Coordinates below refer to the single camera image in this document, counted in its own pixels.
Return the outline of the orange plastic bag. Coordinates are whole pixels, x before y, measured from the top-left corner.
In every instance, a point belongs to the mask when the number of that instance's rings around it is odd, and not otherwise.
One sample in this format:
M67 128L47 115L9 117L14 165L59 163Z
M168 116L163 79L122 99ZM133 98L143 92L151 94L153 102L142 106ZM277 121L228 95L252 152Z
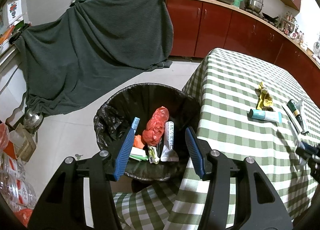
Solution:
M141 135L135 135L133 147L143 149L145 147L145 142Z

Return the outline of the white foil package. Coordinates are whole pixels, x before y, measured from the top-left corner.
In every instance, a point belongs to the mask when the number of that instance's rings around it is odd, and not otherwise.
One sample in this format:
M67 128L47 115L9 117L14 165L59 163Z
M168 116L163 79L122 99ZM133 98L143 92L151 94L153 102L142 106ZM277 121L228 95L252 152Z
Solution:
M179 162L179 157L174 151L174 123L168 121L164 126L164 145L160 157L161 162Z

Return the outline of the red plastic bag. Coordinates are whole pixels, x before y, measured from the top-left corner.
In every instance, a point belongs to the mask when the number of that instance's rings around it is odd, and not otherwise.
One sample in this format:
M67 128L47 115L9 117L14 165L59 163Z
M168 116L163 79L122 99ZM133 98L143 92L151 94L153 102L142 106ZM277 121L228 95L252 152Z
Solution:
M168 109L164 106L157 108L142 133L143 142L149 146L157 146L164 133L164 126L168 119Z

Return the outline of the light blue tube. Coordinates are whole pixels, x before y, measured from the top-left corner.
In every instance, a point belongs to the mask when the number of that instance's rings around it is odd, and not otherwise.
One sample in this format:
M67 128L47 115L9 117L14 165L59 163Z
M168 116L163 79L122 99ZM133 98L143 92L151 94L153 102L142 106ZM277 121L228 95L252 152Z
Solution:
M250 118L253 118L253 119L275 122L275 123L282 123L281 112L251 109L248 115Z

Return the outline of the dark green medicine bottle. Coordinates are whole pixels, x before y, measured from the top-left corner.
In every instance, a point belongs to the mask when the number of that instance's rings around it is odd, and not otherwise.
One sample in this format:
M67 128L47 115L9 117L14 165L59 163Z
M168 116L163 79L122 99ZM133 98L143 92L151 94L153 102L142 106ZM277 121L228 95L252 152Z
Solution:
M287 103L287 106L289 110L294 114L296 120L298 121L299 125L302 128L302 134L307 135L309 133L309 130L304 126L302 115L296 105L296 102L293 99L290 99Z

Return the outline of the yellow wrapper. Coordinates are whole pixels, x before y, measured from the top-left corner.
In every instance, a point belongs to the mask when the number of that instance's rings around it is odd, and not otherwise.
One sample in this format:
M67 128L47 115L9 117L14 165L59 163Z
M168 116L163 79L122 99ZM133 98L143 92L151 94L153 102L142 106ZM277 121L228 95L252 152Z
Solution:
M256 109L264 111L273 111L273 98L270 95L268 88L263 82L258 84L258 88L255 89L255 92L258 96L258 102Z

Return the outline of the black lined trash bin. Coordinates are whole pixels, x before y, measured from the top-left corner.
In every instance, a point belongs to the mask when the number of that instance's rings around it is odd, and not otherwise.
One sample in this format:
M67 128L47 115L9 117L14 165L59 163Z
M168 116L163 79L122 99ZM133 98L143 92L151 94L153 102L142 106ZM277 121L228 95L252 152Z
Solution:
M174 123L174 150L178 162L159 162L129 159L125 175L140 181L166 181L184 173L189 160L185 144L185 130L197 129L200 119L200 104L188 93L158 83L139 83L125 87L112 95L98 110L93 119L97 145L107 149L122 138L134 118L139 118L136 134L146 128L155 110L165 107L169 111L169 121Z

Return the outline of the red kitchen cabinets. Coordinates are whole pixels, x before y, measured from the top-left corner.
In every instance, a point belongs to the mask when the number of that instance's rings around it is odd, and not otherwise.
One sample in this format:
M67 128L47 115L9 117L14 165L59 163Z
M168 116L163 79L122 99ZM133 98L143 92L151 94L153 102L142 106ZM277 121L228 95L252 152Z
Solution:
M204 58L212 49L247 54L287 70L319 105L319 64L276 27L215 0L165 0L173 56Z

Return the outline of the green checkered tablecloth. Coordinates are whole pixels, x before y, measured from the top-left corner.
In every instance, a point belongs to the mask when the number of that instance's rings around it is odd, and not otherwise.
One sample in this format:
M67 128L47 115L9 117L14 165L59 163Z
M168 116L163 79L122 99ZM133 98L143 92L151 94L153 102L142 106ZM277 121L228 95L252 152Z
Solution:
M273 111L282 123L250 118L256 109L255 89L263 82L273 98ZM201 104L197 136L227 157L252 157L259 164L287 209L300 219L318 204L319 184L308 166L301 167L295 149L298 136L282 104L303 101L309 133L303 141L319 144L319 108L284 69L245 54L213 49L200 63L183 91ZM209 183L187 164L175 187L156 183L136 194L114 195L123 229L197 229Z

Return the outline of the wooden box on floor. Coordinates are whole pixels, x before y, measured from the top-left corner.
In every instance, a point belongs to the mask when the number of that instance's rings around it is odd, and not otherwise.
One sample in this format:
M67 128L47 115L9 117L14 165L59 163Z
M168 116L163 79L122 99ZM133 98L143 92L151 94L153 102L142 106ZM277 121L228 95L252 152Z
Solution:
M23 162L29 162L36 150L36 144L32 135L21 123L9 133L9 140L14 146L16 158Z

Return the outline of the steel kettle on floor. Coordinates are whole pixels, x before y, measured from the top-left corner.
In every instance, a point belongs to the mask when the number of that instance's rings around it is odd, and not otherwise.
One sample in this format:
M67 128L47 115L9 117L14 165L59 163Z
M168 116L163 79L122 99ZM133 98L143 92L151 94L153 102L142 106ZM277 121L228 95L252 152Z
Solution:
M37 131L43 121L43 115L28 109L24 116L24 128L30 133Z

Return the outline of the clear plastic bottles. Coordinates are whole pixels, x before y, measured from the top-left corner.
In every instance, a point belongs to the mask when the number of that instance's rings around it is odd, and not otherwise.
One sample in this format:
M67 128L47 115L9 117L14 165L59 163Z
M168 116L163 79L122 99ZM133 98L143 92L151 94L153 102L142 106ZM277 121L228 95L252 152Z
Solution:
M37 198L33 186L25 179L24 166L16 159L5 123L1 123L1 196L15 218L27 227Z

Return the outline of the spice bottle rack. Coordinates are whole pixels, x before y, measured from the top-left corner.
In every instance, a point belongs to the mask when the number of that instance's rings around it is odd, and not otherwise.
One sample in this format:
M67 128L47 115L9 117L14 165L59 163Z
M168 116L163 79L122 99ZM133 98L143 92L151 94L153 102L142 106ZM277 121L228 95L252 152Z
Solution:
M281 30L288 36L297 32L298 22L291 12L286 12L286 14L281 17Z

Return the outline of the black wok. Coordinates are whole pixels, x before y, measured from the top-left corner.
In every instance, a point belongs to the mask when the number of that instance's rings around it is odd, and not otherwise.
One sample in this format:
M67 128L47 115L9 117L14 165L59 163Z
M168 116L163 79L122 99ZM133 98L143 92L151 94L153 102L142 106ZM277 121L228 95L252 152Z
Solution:
M269 16L269 15L266 14L266 13L263 13L263 18L266 19L266 20L269 21L269 22L272 22L272 23L276 23L276 22L278 21L278 19L279 19L278 16L276 16L275 18L273 18L273 17Z

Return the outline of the steel steamer pot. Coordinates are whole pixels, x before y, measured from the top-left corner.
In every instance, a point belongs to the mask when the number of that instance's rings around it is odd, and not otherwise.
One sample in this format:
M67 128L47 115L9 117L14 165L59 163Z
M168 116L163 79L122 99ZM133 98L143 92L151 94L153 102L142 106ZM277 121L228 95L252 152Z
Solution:
M245 0L245 9L259 14L264 6L263 0Z

